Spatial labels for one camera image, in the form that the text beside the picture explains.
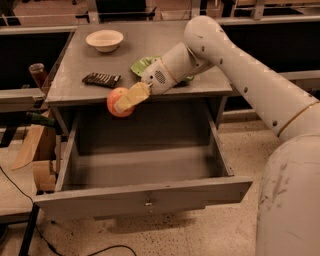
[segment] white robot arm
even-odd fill
[[[256,255],[319,255],[319,100],[239,49],[209,17],[190,20],[184,38],[184,43],[147,68],[140,86],[116,103],[117,111],[218,66],[285,142],[272,154],[263,173]],[[144,97],[139,96],[141,88]]]

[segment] red fruit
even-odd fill
[[[118,87],[116,89],[113,89],[110,93],[109,96],[106,100],[107,103],[107,107],[109,112],[116,117],[127,117],[129,115],[132,114],[133,110],[134,110],[134,106],[123,111],[122,113],[118,113],[115,108],[114,108],[114,104],[117,103],[117,101],[124,95],[126,94],[128,91],[127,88],[124,87]]]

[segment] drawer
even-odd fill
[[[203,99],[146,102],[127,119],[78,108],[55,192],[54,219],[161,214],[241,202],[252,183],[228,168]]]

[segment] white bowl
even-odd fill
[[[96,31],[86,38],[87,44],[94,46],[99,52],[114,51],[122,40],[123,35],[115,30]]]

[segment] table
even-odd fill
[[[81,82],[102,72],[121,75],[119,86],[131,87],[140,79],[130,66],[183,41],[185,25],[124,22],[76,29],[46,100],[68,135],[55,193],[35,198],[49,217],[161,214],[242,200],[252,180],[232,177],[213,120],[232,92],[219,69],[152,97],[128,120],[113,120],[106,111],[110,89]],[[86,36],[101,29],[123,33],[120,48],[100,53],[88,46]],[[71,128],[61,110],[75,112]]]

